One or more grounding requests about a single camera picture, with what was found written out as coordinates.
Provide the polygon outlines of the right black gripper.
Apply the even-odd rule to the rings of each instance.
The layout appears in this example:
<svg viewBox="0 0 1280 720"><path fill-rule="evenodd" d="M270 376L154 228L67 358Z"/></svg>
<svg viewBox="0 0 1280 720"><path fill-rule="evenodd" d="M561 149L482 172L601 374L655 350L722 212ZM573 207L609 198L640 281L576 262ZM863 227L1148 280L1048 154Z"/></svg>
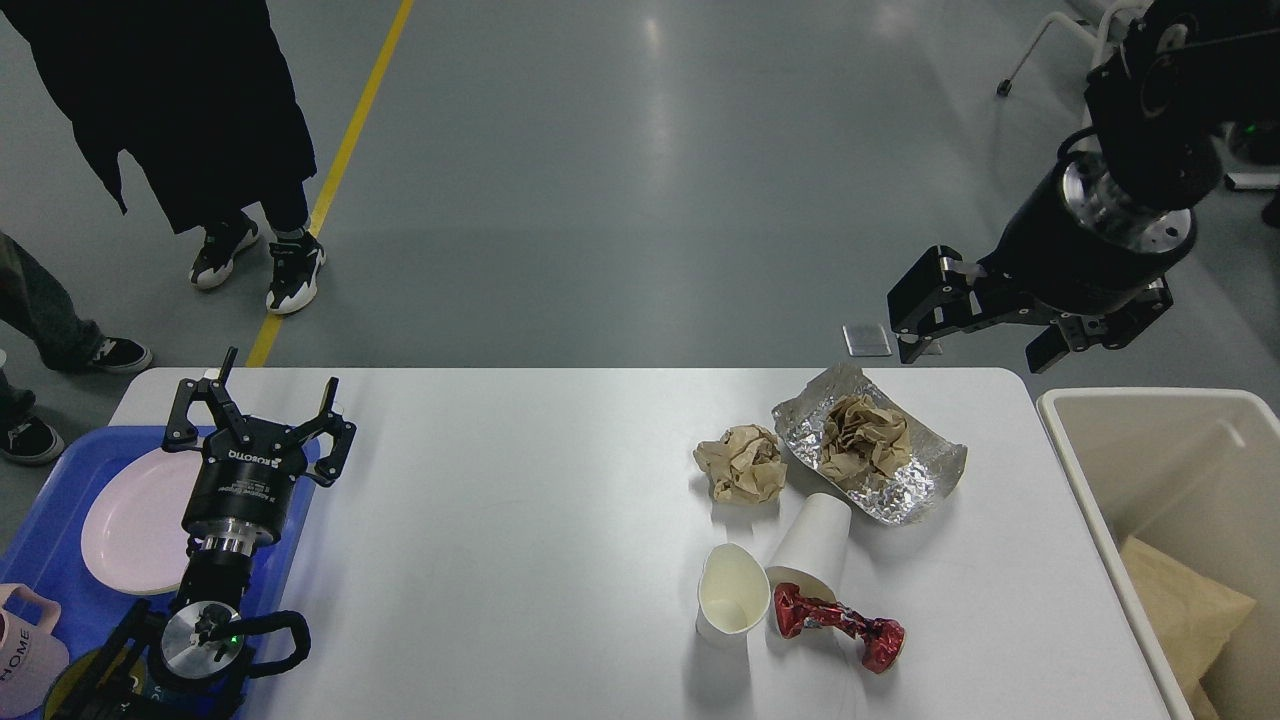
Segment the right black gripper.
<svg viewBox="0 0 1280 720"><path fill-rule="evenodd" d="M1190 209L1142 206L1102 156L1068 155L1006 224L986 268L936 245L888 291L899 361L911 364L957 332L1034 325L1034 300L1056 310L1025 347L1032 373L1094 346L1125 348L1172 306L1162 277L1189 255L1197 233Z"/></svg>

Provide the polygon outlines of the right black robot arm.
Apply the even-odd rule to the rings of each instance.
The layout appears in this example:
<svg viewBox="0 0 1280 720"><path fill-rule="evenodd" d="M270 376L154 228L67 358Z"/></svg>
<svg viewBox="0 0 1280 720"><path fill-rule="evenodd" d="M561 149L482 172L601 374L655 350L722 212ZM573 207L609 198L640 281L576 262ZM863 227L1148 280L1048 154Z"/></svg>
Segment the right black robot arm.
<svg viewBox="0 0 1280 720"><path fill-rule="evenodd" d="M1194 206L1222 177L1212 136L1277 119L1275 1L1155 1L1087 77L1089 120L969 263L927 249L887 296L901 363L936 341L1038 325L1030 372L1126 347L1172 306L1167 272L1196 246Z"/></svg>

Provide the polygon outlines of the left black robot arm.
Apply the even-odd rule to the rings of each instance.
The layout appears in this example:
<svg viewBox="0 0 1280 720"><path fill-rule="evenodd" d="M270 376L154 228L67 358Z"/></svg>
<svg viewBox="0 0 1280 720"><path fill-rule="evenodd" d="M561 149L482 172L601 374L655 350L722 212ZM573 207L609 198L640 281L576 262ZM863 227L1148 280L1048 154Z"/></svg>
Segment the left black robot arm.
<svg viewBox="0 0 1280 720"><path fill-rule="evenodd" d="M228 382L229 348L211 377L177 389L160 447L200 457L180 518L186 569L163 611L131 605L82 673L64 671L46 696L47 719L230 719L251 680L288 673L310 655L301 612L251 612L255 556L285 537L302 478L330 487L357 428L337 410L330 378L316 415L298 424L243 414Z"/></svg>

